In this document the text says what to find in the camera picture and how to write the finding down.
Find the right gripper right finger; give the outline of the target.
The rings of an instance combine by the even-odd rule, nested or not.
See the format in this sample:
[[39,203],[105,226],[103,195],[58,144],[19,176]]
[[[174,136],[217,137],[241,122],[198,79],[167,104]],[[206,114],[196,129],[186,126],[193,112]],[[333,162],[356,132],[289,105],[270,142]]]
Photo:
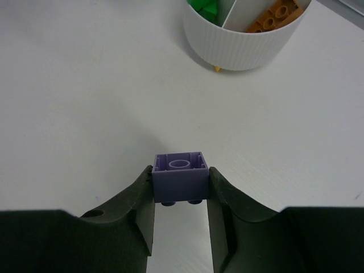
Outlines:
[[277,212],[209,171],[214,272],[362,272],[363,209],[287,207]]

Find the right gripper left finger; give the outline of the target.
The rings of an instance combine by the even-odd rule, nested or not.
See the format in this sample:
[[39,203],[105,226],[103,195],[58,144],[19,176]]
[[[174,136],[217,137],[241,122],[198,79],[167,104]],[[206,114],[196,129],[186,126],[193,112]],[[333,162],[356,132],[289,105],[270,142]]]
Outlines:
[[151,166],[80,217],[63,210],[1,212],[2,272],[145,272],[155,203]]

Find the lavender lego brick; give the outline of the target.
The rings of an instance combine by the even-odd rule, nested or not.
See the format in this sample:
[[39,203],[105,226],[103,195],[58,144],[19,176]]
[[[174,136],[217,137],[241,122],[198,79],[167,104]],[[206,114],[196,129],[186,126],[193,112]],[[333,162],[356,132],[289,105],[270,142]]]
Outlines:
[[209,168],[200,151],[157,154],[152,166],[152,183],[156,203],[198,204],[209,196]]

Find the orange brown lego piece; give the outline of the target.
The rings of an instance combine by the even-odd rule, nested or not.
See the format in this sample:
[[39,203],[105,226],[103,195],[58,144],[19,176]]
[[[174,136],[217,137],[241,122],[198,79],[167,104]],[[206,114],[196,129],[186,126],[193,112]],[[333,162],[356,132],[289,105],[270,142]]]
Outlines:
[[276,1],[246,30],[246,33],[263,33],[282,28],[303,14],[303,8],[294,0]]

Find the green lego brick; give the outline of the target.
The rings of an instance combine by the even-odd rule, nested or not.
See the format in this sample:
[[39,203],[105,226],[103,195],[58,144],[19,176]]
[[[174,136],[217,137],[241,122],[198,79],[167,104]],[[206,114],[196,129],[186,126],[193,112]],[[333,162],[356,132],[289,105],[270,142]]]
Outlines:
[[217,23],[218,3],[216,0],[188,0],[187,3],[207,21]]

